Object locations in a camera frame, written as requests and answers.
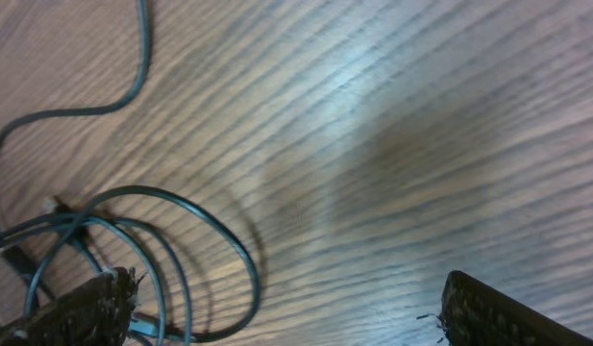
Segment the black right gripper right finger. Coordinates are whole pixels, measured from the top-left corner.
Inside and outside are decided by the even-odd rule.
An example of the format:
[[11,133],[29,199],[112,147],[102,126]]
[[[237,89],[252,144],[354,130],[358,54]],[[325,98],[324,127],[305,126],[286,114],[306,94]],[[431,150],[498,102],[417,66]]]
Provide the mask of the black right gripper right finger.
[[439,321],[453,346],[593,346],[593,339],[457,270],[447,277]]

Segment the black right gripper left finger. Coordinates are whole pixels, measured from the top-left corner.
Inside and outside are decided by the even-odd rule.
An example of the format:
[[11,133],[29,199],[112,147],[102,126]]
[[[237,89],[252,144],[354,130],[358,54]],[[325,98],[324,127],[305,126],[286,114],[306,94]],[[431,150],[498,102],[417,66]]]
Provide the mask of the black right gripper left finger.
[[134,268],[114,267],[0,328],[0,346],[120,346],[136,308]]

